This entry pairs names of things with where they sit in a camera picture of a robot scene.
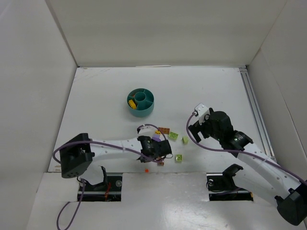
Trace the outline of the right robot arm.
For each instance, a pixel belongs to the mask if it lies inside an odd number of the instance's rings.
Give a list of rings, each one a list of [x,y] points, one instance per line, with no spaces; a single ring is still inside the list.
[[[195,107],[190,117],[197,117],[193,125],[186,123],[186,132],[192,142],[202,149],[230,153],[259,174],[269,188],[247,179],[243,167],[233,164],[223,171],[226,185],[242,188],[256,194],[277,208],[288,223],[298,226],[307,217],[307,182],[283,168],[264,154],[253,140],[241,131],[234,130],[230,117],[203,104]],[[221,148],[213,149],[200,144],[202,139],[213,138]]]

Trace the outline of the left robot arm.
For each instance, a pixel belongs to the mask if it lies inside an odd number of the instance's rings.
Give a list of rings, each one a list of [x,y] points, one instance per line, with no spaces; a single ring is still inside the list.
[[[142,135],[127,140],[94,140],[88,133],[80,133],[54,150],[53,159],[60,164],[62,178],[79,177],[97,185],[106,182],[106,170],[98,165],[99,161],[131,159],[158,163],[171,154],[167,139],[156,141]]]

